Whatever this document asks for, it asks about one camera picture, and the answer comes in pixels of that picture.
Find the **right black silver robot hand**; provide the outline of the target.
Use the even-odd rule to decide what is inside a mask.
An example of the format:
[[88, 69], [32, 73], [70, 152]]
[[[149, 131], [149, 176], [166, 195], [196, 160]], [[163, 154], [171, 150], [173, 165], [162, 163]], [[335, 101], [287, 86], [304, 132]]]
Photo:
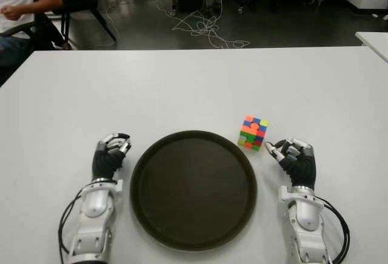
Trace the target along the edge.
[[311, 144], [296, 138], [288, 138], [275, 144], [266, 141], [264, 145], [290, 177], [292, 186], [304, 186], [315, 190], [316, 162]]

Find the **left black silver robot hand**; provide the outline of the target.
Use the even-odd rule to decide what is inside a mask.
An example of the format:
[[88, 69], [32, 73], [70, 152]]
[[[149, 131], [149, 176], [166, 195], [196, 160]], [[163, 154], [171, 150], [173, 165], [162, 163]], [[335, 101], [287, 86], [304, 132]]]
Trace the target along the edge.
[[126, 153], [131, 148], [130, 135], [113, 133], [100, 139], [96, 145], [92, 161], [92, 180], [111, 180], [122, 167]]

